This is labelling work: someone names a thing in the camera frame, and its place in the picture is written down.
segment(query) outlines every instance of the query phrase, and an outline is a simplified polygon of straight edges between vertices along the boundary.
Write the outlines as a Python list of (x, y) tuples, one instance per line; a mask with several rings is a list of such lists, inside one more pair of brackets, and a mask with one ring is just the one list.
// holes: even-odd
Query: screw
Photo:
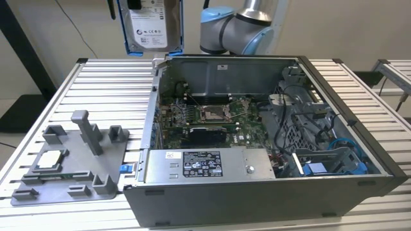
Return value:
[(255, 167), (252, 166), (246, 166), (246, 169), (248, 174), (252, 174), (255, 172)]

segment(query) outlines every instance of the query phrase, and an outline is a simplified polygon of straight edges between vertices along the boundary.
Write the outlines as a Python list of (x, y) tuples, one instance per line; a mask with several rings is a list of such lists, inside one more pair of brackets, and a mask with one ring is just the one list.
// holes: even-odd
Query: motherboard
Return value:
[(270, 146), (258, 103), (246, 96), (164, 98), (160, 106), (164, 149)]

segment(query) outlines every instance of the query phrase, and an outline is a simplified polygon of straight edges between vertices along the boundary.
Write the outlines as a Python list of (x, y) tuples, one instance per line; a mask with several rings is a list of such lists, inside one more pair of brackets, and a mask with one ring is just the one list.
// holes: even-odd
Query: blue latch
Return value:
[(120, 166), (120, 174), (132, 173), (132, 172), (134, 172), (134, 166), (132, 165), (122, 165)]

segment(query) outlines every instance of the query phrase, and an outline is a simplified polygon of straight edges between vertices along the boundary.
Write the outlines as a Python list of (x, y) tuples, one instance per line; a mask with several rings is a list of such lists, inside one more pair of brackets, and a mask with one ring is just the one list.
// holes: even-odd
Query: slotted aluminum surface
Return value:
[[(343, 64), (311, 60), (333, 88), (371, 131), (394, 160), (411, 175), (411, 129), (381, 98)], [(100, 128), (120, 124), (131, 131), (124, 162), (139, 159), (139, 145), (151, 85), (151, 61), (90, 60), (78, 64), (52, 102), (0, 172), (0, 227), (10, 230), (134, 230), (139, 223), (123, 194), (112, 200), (27, 207), (11, 206), (11, 194), (43, 145), (42, 130), (48, 124), (76, 129), (70, 122), (74, 110), (90, 110)], [(120, 184), (131, 175), (122, 174)], [(258, 224), (172, 229), (179, 231), (411, 230), (411, 180), (387, 196), (363, 201), (342, 218), (291, 220)]]
[(374, 71), (379, 71), (407, 94), (411, 94), (411, 60), (379, 60)]

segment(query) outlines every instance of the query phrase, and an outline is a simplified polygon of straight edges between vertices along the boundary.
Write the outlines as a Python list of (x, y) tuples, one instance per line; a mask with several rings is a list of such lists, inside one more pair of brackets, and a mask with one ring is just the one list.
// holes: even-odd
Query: blue cable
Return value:
[(333, 145), (334, 145), (338, 141), (346, 141), (346, 142), (351, 143), (351, 144), (354, 145), (354, 147), (357, 148), (358, 152), (359, 152), (359, 158), (362, 158), (362, 151), (361, 151), (358, 145), (355, 144), (355, 142), (354, 142), (351, 139), (347, 139), (347, 138), (338, 138), (338, 139), (335, 139), (335, 140), (330, 143), (327, 150), (330, 150), (330, 149), (333, 148)]

